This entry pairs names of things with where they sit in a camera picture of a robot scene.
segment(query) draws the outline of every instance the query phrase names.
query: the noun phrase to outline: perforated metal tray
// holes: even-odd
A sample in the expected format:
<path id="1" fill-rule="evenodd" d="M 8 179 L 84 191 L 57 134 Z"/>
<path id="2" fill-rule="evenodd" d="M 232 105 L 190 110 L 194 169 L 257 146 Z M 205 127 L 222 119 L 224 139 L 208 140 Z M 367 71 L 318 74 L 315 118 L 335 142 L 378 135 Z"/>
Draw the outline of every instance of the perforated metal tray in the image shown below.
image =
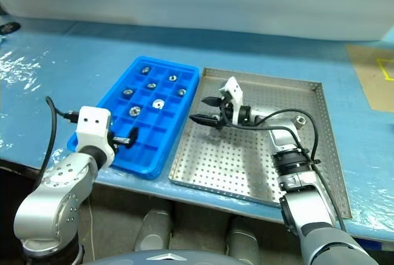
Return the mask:
<path id="1" fill-rule="evenodd" d="M 316 158 L 322 161 L 318 168 L 328 181 L 342 216 L 351 218 L 322 84 L 206 68 L 190 114 L 218 113 L 218 109 L 205 105 L 200 100 L 206 96 L 219 96 L 218 89 L 231 76 L 237 79 L 244 91 L 245 105 L 256 105 L 267 111 L 299 108 L 308 111 L 316 119 L 320 135 Z M 295 115 L 284 113 L 281 117 Z M 276 182 L 277 174 L 268 150 L 267 134 L 228 127 L 218 131 L 189 120 L 169 179 L 191 188 L 279 205 L 279 198 L 283 193 Z M 313 128 L 310 122 L 300 130 L 299 135 L 304 147 L 311 149 Z"/>

